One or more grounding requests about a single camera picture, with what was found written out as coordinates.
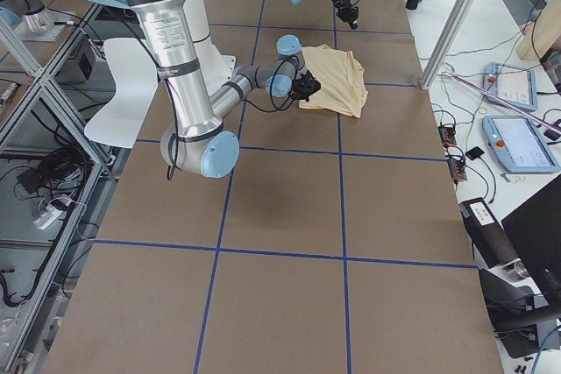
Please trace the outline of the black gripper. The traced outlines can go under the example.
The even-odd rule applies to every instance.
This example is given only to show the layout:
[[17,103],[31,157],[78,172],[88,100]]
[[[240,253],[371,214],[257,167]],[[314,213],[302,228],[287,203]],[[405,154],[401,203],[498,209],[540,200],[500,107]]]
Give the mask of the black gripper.
[[332,2],[337,10],[337,17],[348,24],[352,30],[356,30],[359,19],[359,0],[355,3],[352,0],[332,0]]
[[316,78],[313,76],[302,77],[292,81],[289,98],[295,101],[308,102],[310,97],[319,90],[320,82]]

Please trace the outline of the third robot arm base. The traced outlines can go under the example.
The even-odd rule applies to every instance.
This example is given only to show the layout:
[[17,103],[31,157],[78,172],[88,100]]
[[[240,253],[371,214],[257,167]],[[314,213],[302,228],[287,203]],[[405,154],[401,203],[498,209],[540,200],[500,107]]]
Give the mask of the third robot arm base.
[[23,41],[54,42],[56,14],[42,0],[1,0],[1,18]]

